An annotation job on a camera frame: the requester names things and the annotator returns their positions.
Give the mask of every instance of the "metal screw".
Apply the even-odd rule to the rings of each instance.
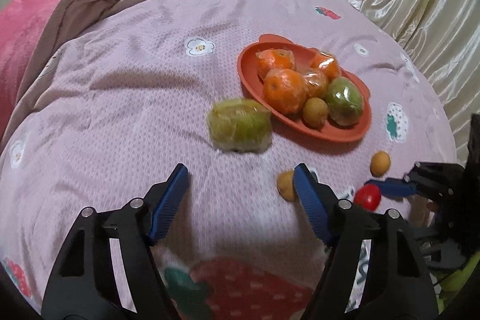
[[[93,209],[90,208],[90,207],[84,208],[84,209],[82,210],[82,216],[83,216],[83,217],[89,217],[89,216],[92,215],[92,213],[93,213]]]
[[[338,202],[338,206],[343,210],[347,210],[352,207],[352,203],[348,199],[341,199]]]
[[[143,199],[141,198],[134,198],[130,201],[130,206],[134,209],[138,209],[143,205]]]
[[[397,209],[389,209],[388,215],[393,219],[397,219],[398,217],[400,217],[400,213],[398,212]]]

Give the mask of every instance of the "small round fruit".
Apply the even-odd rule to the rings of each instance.
[[[310,98],[303,107],[303,121],[313,129],[319,129],[327,121],[328,105],[320,98]]]
[[[307,85],[307,97],[324,98],[327,94],[328,79],[319,69],[309,69],[302,73]]]
[[[368,183],[355,193],[353,203],[364,207],[368,211],[375,211],[382,199],[380,188],[373,183]]]
[[[390,168],[390,156],[385,151],[378,151],[371,157],[370,172],[373,176],[380,177]]]
[[[256,54],[258,58],[257,73],[261,80],[272,69],[295,69],[293,52],[287,49],[265,49]]]
[[[277,177],[277,190],[285,201],[295,201],[297,193],[293,188],[293,170],[282,172]]]
[[[296,114],[307,99],[305,80],[291,69],[273,69],[263,83],[263,97],[281,114]]]

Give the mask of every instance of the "bed cover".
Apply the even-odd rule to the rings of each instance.
[[[206,113],[242,94],[237,56],[264,33],[334,53],[369,86],[373,120],[360,143],[313,143],[275,123],[265,153],[212,147]],[[347,0],[62,0],[26,75],[36,79],[1,145],[0,256],[37,309],[78,212],[121,207],[181,162],[191,189],[153,255],[182,315],[294,319],[326,256],[301,207],[279,197],[279,172],[304,162],[349,197],[370,178],[378,150],[392,158],[389,176],[416,160],[455,161],[431,86]],[[392,206],[411,212],[409,200],[385,198],[377,212]],[[117,247],[113,262],[132,308]],[[365,267],[360,262],[351,307]]]

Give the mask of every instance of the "plastic-wrapped green fruit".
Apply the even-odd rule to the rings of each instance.
[[[210,139],[224,151],[261,152],[272,142],[270,111],[251,99],[222,100],[207,116]]]
[[[330,83],[324,101],[330,118],[341,127],[355,125],[363,113],[363,97],[346,77],[337,77]]]

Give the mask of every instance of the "red strawberry pattern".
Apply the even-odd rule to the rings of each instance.
[[[190,270],[196,283],[206,283],[214,320],[289,320],[306,308],[312,290],[293,285],[234,259],[215,258]]]
[[[28,298],[32,297],[32,292],[28,287],[28,283],[25,278],[25,273],[23,272],[22,268],[8,258],[5,259],[5,264],[6,264],[5,269],[8,275],[10,276],[11,280],[18,287],[18,290],[20,290],[20,292],[25,297],[28,297]]]
[[[324,7],[318,6],[315,8],[315,10],[317,10],[318,14],[330,17],[331,19],[334,19],[334,20],[341,18],[338,14],[335,14],[332,10],[325,9]]]

